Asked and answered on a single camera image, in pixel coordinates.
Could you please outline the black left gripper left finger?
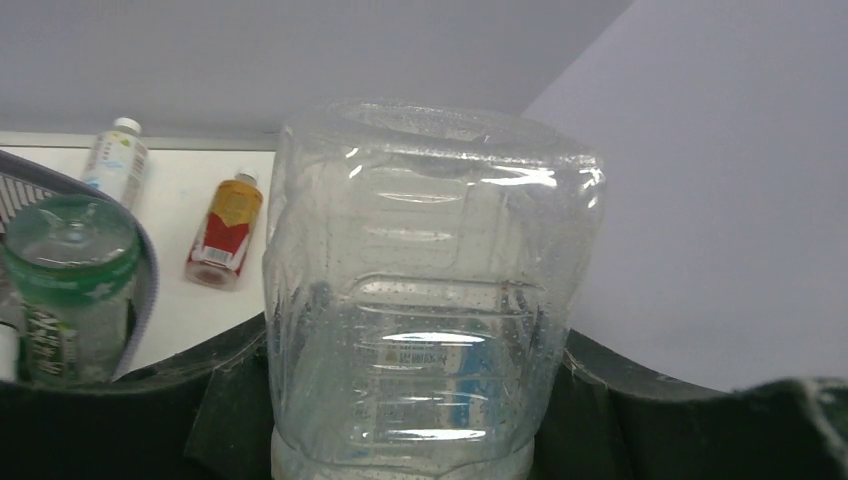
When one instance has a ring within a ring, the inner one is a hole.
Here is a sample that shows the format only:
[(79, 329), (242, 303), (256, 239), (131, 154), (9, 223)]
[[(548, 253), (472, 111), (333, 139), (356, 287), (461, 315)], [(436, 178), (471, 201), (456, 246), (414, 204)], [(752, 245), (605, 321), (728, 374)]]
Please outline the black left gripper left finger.
[(118, 381), (1, 387), (5, 479), (267, 479), (262, 315)]

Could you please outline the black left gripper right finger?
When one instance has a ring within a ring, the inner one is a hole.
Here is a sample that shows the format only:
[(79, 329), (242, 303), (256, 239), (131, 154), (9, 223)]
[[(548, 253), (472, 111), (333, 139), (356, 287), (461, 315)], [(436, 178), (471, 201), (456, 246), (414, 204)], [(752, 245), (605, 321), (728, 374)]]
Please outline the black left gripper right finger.
[(536, 436), (535, 479), (843, 479), (847, 383), (722, 393), (572, 332)]

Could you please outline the red yellow label bottle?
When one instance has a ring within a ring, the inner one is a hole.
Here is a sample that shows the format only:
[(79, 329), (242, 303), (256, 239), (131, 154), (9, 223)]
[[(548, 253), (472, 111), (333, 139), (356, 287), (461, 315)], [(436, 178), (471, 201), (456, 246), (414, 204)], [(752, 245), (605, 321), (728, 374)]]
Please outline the red yellow label bottle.
[(221, 182), (188, 252), (186, 279), (217, 290), (234, 290), (262, 204), (259, 175), (254, 170), (242, 168)]

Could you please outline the green tinted bottle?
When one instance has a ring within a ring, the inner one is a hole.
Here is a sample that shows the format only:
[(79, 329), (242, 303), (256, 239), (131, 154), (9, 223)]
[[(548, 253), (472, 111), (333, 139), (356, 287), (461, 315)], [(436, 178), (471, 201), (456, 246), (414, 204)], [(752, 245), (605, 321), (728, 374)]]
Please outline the green tinted bottle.
[(111, 201), (53, 195), (16, 214), (1, 253), (20, 297), (31, 378), (110, 380), (128, 339), (141, 254), (132, 215)]

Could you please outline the blue label clear bottle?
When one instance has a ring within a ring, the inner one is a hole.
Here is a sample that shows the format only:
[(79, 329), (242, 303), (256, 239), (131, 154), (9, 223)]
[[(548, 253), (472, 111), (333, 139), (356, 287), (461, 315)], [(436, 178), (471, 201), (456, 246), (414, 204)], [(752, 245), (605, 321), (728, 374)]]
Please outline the blue label clear bottle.
[(263, 255), (276, 479), (525, 479), (603, 216), (535, 121), (406, 101), (291, 115)]

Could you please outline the grey ribbed waste bin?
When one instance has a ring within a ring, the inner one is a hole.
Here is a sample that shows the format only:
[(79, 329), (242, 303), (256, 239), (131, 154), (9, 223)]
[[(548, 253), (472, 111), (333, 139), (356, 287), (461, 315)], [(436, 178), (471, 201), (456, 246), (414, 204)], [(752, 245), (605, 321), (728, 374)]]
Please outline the grey ribbed waste bin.
[(121, 206), (136, 223), (141, 254), (129, 302), (129, 332), (123, 356), (106, 382), (124, 375), (138, 348), (153, 310), (158, 288), (158, 266), (152, 242), (134, 215), (108, 195), (67, 175), (8, 152), (1, 154), (1, 249), (8, 224), (22, 209), (53, 195), (86, 195)]

